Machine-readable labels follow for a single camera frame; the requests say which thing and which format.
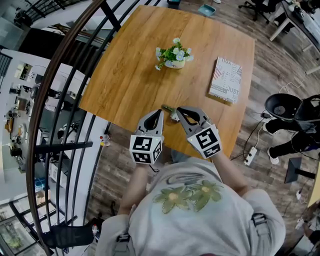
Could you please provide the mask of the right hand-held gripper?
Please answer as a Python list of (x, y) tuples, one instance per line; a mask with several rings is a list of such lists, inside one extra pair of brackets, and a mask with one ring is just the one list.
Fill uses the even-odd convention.
[(202, 156), (208, 159), (222, 150), (219, 131), (207, 114), (198, 107), (180, 106), (176, 109), (187, 141)]

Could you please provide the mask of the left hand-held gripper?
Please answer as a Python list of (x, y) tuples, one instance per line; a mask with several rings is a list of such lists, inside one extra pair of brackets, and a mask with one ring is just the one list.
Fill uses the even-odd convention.
[(164, 111), (149, 112), (142, 117), (130, 137), (129, 152), (136, 164), (153, 165), (163, 150)]

